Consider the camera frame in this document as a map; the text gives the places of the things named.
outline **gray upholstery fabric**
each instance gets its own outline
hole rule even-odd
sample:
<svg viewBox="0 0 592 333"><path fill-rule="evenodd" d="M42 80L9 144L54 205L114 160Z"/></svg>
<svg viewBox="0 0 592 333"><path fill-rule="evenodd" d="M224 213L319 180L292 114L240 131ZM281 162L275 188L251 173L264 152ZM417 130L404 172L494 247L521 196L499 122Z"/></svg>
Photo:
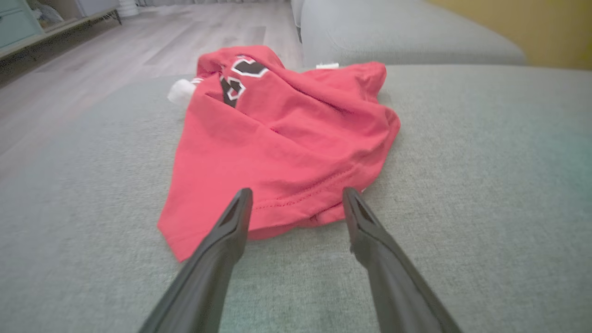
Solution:
<svg viewBox="0 0 592 333"><path fill-rule="evenodd" d="M119 90L0 183L1 332L133 332L172 281L156 222L176 79ZM379 100L402 127L364 198L465 332L592 330L591 87L590 72L388 68ZM377 332L348 250L343 223L249 242L220 332Z"/></svg>
<svg viewBox="0 0 592 333"><path fill-rule="evenodd" d="M304 0L291 0L292 2L292 13L294 13L294 24L300 28L300 17L302 16L302 5Z"/></svg>
<svg viewBox="0 0 592 333"><path fill-rule="evenodd" d="M424 1L307 1L301 29L307 66L526 64L522 51L504 37Z"/></svg>

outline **light blue drawer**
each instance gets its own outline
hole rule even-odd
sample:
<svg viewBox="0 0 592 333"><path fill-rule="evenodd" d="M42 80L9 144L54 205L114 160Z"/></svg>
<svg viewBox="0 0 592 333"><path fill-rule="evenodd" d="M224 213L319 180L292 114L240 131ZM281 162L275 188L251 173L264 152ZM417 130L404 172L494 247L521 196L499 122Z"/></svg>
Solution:
<svg viewBox="0 0 592 333"><path fill-rule="evenodd" d="M35 33L35 27L22 11L8 15L0 14L0 47L33 36Z"/></svg>
<svg viewBox="0 0 592 333"><path fill-rule="evenodd" d="M0 0L0 13L19 7L18 0Z"/></svg>

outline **light wood floor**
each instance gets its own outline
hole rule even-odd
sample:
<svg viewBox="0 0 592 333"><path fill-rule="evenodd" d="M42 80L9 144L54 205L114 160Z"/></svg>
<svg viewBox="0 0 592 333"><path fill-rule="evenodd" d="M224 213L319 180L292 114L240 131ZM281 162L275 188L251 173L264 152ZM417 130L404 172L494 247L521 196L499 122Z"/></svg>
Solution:
<svg viewBox="0 0 592 333"><path fill-rule="evenodd" d="M95 24L0 64L0 181L67 124L132 82L193 74L199 55L265 44L303 65L289 2L151 7Z"/></svg>

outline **black and white graphic print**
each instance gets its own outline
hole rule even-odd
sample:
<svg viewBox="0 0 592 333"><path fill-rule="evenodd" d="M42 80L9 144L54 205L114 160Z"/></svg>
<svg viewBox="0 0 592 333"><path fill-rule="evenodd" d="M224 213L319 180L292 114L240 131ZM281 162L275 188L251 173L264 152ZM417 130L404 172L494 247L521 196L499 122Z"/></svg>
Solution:
<svg viewBox="0 0 592 333"><path fill-rule="evenodd" d="M258 63L254 59L247 59L241 56L239 56L239 58L240 59L232 65L232 71L241 76L260 78L264 76L265 73L269 72L267 67ZM239 97L246 90L242 82L240 82L239 79L230 76L228 78L220 76L220 84L222 85L224 103L236 107Z"/></svg>

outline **red fabric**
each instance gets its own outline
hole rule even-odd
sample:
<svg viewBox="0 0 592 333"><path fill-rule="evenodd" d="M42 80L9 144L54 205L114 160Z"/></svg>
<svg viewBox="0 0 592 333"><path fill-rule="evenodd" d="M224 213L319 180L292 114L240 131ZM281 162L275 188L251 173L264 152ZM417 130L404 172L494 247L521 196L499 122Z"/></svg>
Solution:
<svg viewBox="0 0 592 333"><path fill-rule="evenodd" d="M241 75L241 59L268 71ZM197 75L158 222L180 261L244 187L253 190L250 239L343 219L343 188L376 179L399 131L396 113L377 101L382 63L296 73L265 46L231 47L201 56ZM235 107L221 79L245 87Z"/></svg>

